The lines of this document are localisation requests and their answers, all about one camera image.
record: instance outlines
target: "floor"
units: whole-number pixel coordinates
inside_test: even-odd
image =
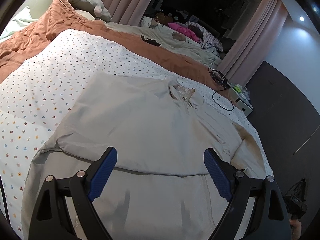
[[[278,70],[263,62],[247,84],[256,128],[283,194],[301,178],[308,181],[304,231],[320,207],[320,115],[301,91]]]

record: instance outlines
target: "pink blanket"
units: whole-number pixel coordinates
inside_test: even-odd
[[[186,35],[188,38],[194,40],[195,42],[200,43],[200,38],[198,38],[197,35],[192,30],[186,27],[182,27],[177,23],[169,23],[168,25],[171,29]]]

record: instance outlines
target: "brown blanket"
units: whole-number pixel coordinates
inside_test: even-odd
[[[137,35],[110,30],[100,20],[88,20],[77,14],[68,0],[53,0],[47,12],[37,22],[0,44],[0,83],[26,59],[37,55],[59,33],[67,29],[85,31],[115,41],[171,72],[202,83],[215,91],[222,89],[213,81],[205,65],[185,55],[148,44]],[[228,98],[228,91],[223,91],[222,95]]]

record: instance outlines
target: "beige shirt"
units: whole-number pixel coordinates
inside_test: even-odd
[[[31,163],[21,215],[25,237],[45,177],[71,177],[109,146],[118,153],[116,168],[93,205],[115,240],[208,239],[228,203],[204,165],[207,148],[250,177],[266,176],[252,136],[196,90],[175,80],[100,73]],[[245,226],[238,233],[244,232]]]

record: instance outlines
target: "metal screw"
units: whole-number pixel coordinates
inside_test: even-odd
[[[238,178],[242,178],[244,176],[244,173],[242,171],[236,171],[236,176]]]
[[[53,176],[52,175],[49,175],[45,178],[46,181],[52,181],[53,180]]]
[[[272,176],[268,176],[268,177],[267,177],[267,180],[270,181],[270,182],[274,182],[274,181],[275,181],[275,178],[272,177]]]
[[[77,177],[81,178],[85,175],[85,171],[78,171],[77,172]]]

